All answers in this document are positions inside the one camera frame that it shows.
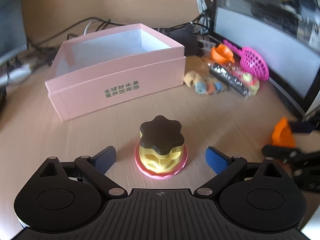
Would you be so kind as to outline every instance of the blue gripper pad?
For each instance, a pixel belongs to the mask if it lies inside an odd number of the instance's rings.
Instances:
[[[89,162],[101,174],[105,174],[116,162],[116,149],[113,146],[108,146],[95,156],[91,157]]]
[[[205,160],[216,174],[222,172],[232,163],[231,158],[218,151],[214,147],[208,147],[208,149],[205,151]]]

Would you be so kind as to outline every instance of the ribbed black surface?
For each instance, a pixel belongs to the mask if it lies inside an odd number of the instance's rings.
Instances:
[[[108,202],[101,215],[83,228],[44,234],[25,229],[14,240],[306,240],[297,230],[260,234],[229,222],[211,200],[187,189],[134,189]]]

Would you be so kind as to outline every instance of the pink plastic basket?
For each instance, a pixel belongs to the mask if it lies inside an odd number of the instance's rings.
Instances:
[[[223,40],[223,43],[241,57],[240,65],[243,70],[251,73],[258,79],[268,80],[268,65],[255,50],[249,47],[243,47],[242,50],[238,49],[227,40]]]

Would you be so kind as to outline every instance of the wooden desk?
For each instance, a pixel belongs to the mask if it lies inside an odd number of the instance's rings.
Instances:
[[[208,146],[215,146],[229,156],[241,155],[249,162],[260,162],[263,159],[260,150],[269,142],[274,125],[283,116],[291,117],[272,85],[266,82],[257,96],[247,100],[234,91],[198,95],[183,85],[62,122],[47,97],[44,85],[47,73],[48,69],[42,69],[21,86],[9,88],[7,105],[0,116],[2,240],[11,239],[21,230],[13,210],[14,199],[49,156],[73,161],[113,145],[117,162],[107,175],[128,192],[134,187],[194,191],[215,175],[204,159]],[[181,122],[189,152],[184,170],[161,181],[144,176],[133,158],[140,124],[159,114]],[[318,138],[308,138],[319,144]],[[311,203],[307,214],[310,217],[319,205],[318,196],[306,196]]]

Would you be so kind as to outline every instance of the open box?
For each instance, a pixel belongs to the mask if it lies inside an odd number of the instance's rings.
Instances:
[[[62,120],[183,84],[184,46],[143,25],[62,43],[45,85]]]

